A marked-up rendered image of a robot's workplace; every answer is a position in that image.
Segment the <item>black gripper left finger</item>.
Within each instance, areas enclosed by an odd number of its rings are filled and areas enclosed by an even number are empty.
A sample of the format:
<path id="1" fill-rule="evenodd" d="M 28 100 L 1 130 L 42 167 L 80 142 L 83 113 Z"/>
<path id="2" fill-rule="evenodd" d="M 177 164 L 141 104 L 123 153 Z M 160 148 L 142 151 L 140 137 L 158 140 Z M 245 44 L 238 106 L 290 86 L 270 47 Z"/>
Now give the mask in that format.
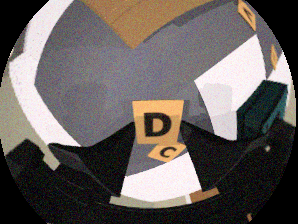
<path id="1" fill-rule="evenodd" d="M 110 196 L 120 197 L 129 157 L 133 151 L 134 136 L 136 123 L 128 123 L 120 131 L 112 133 L 108 139 L 90 147 L 60 143 L 48 143 L 47 147 L 59 163 L 88 173 L 98 185 L 109 190 Z"/>

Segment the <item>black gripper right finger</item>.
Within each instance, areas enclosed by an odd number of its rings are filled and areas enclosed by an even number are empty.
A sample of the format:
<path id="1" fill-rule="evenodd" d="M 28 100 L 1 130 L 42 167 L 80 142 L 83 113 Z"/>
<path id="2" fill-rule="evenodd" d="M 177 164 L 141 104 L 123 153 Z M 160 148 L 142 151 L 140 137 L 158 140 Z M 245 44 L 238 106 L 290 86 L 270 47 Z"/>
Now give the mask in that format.
<path id="1" fill-rule="evenodd" d="M 202 192 L 216 188 L 216 184 L 220 183 L 226 173 L 230 173 L 230 169 L 234 169 L 241 157 L 243 159 L 247 152 L 253 151 L 266 140 L 266 135 L 258 133 L 255 137 L 233 141 L 213 135 L 185 120 L 181 120 L 180 131 Z"/>

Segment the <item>beige flat rectangular block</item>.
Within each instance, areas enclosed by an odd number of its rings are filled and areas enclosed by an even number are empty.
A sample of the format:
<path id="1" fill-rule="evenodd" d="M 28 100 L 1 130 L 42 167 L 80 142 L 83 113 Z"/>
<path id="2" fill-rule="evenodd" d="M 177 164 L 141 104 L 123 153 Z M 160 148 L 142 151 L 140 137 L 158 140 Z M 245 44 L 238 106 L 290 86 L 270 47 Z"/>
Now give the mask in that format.
<path id="1" fill-rule="evenodd" d="M 11 55 L 9 55 L 9 57 L 8 57 L 7 63 L 9 63 L 9 61 L 12 61 L 12 60 L 15 61 L 15 57 L 20 56 L 21 53 L 24 53 L 23 52 L 23 48 L 24 48 L 23 44 L 25 41 L 24 40 L 25 36 L 27 36 L 27 35 L 25 35 L 25 32 L 27 32 L 27 31 L 25 31 L 25 30 L 27 30 L 27 27 L 28 26 L 25 26 L 23 32 L 21 32 L 21 34 L 19 36 L 19 39 L 17 39 L 15 45 L 13 45 L 12 52 L 11 52 Z"/>

